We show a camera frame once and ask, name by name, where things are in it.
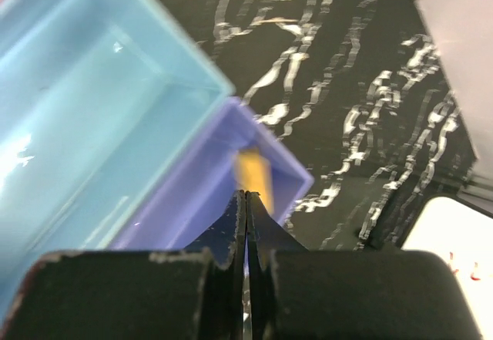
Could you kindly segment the yellow eraser block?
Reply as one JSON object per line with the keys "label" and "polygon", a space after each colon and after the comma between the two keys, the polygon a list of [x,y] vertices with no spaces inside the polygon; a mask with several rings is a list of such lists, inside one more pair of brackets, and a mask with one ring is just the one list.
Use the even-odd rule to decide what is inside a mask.
{"label": "yellow eraser block", "polygon": [[240,150],[235,158],[235,179],[239,189],[257,192],[267,212],[274,212],[273,181],[270,162],[257,148]]}

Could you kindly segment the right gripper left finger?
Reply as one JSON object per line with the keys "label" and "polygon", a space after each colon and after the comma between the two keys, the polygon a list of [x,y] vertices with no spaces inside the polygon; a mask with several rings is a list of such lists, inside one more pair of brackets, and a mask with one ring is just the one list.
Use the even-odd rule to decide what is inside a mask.
{"label": "right gripper left finger", "polygon": [[179,251],[55,251],[26,272],[3,339],[240,339],[246,194]]}

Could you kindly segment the teal blue bin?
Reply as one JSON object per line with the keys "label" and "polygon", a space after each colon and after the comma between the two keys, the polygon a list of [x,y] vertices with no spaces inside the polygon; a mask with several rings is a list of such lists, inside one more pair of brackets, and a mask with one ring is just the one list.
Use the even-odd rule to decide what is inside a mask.
{"label": "teal blue bin", "polygon": [[159,0],[2,0],[2,290],[106,244],[232,90]]}

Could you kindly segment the purple bin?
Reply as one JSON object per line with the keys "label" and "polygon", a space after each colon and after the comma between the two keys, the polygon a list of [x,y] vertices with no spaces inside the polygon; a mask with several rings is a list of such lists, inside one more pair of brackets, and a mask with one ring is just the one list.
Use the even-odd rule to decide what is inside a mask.
{"label": "purple bin", "polygon": [[273,219],[283,224],[314,182],[298,159],[236,97],[226,99],[171,170],[109,243],[113,249],[178,250],[225,211],[236,190],[235,157],[256,147],[270,162]]}

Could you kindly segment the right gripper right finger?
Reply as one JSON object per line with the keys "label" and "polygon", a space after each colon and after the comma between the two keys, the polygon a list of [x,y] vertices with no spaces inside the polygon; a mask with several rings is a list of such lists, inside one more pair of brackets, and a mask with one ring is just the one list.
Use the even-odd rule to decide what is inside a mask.
{"label": "right gripper right finger", "polygon": [[424,251],[310,251],[246,194],[255,339],[478,339],[450,268]]}

